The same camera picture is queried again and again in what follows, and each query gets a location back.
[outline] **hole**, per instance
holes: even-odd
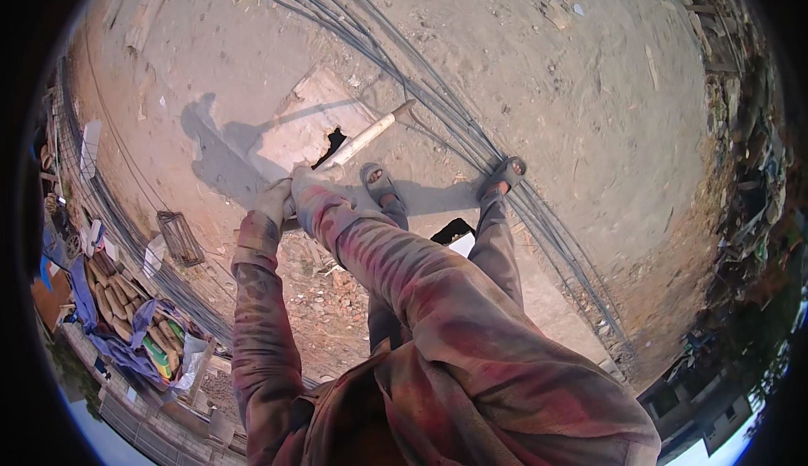
[[[474,234],[474,230],[468,225],[468,223],[458,217],[447,224],[439,232],[435,233],[430,240],[435,241],[442,246],[447,246],[466,233]]]
[[[311,169],[317,169],[317,167],[319,167],[326,159],[331,157],[331,154],[337,152],[337,149],[343,144],[346,138],[347,137],[339,131],[338,126],[333,132],[329,133],[328,141],[331,142],[331,145],[328,147],[326,153],[323,154],[322,158],[320,158],[318,162],[314,163],[314,166],[311,167]]]

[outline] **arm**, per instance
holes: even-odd
[[[252,210],[242,221],[231,271],[238,285],[233,327],[233,388],[247,431],[250,463],[269,463],[273,442],[289,422],[292,400],[303,391],[300,355],[276,275],[276,223]]]
[[[419,354],[449,372],[508,435],[503,441],[547,459],[655,460],[659,436],[640,404],[591,361],[541,334],[468,259],[363,219],[324,188],[308,187],[296,201],[306,231],[387,301]]]

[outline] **gray pants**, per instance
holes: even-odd
[[[399,228],[409,231],[407,215],[398,199],[389,202],[381,209],[381,213],[399,225]],[[520,309],[524,309],[513,236],[505,218],[505,197],[499,190],[487,193],[480,200],[480,220],[469,260],[505,291]],[[374,293],[370,294],[368,303],[368,329],[371,352],[379,342],[387,338],[390,339],[391,349],[396,349],[411,339],[409,331],[401,326],[399,318]]]

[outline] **sandal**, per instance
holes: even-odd
[[[379,170],[381,170],[381,177],[379,177],[376,182],[368,182],[368,179]],[[371,198],[373,198],[373,201],[375,201],[377,205],[381,206],[379,199],[381,199],[382,196],[392,194],[398,198],[399,201],[401,201],[401,206],[404,206],[404,202],[401,200],[401,195],[399,195],[399,192],[396,191],[396,187],[393,185],[393,180],[390,179],[390,174],[387,173],[387,170],[383,166],[378,163],[368,163],[362,167],[361,176],[364,188],[368,190],[368,194]]]
[[[519,168],[522,169],[521,175],[517,174],[516,170],[513,169],[513,162],[517,162],[519,164]],[[491,176],[487,178],[477,190],[477,200],[481,200],[491,185],[497,182],[505,182],[508,185],[508,190],[510,191],[516,184],[522,182],[524,174],[526,174],[527,171],[528,165],[524,162],[524,159],[519,158],[518,156],[505,158],[505,161],[500,163],[500,166],[497,167],[496,171],[491,174]]]

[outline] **dirt ground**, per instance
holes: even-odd
[[[124,0],[104,27],[110,1],[91,0],[74,29],[79,122],[103,121],[98,168],[144,233],[156,233],[157,210],[184,213],[206,262],[183,275],[232,324],[233,231],[262,180],[284,173],[260,160],[288,152],[265,136],[279,131],[291,90],[314,66],[326,66],[373,114],[398,106],[401,90],[356,50],[267,0],[166,0],[139,52],[125,35],[140,0]],[[528,180],[615,298],[639,355],[625,374],[641,392],[680,353],[702,307],[724,179],[706,133],[702,50],[681,1],[557,0],[583,13],[569,12],[562,30],[540,12],[550,0],[372,1],[498,146],[526,159]],[[323,151],[331,129],[314,138]],[[397,179],[413,231],[431,236],[455,217],[476,224],[482,178],[429,138],[387,130],[346,167],[343,183],[357,194],[356,173],[369,161]],[[535,244],[517,243],[526,302],[538,297],[531,318],[551,338],[607,359],[553,286],[557,278],[530,270],[541,267]],[[295,232],[279,249],[303,371],[315,380],[369,354],[367,294],[343,271],[326,275],[333,263],[318,247]],[[224,404],[220,378],[203,389]]]

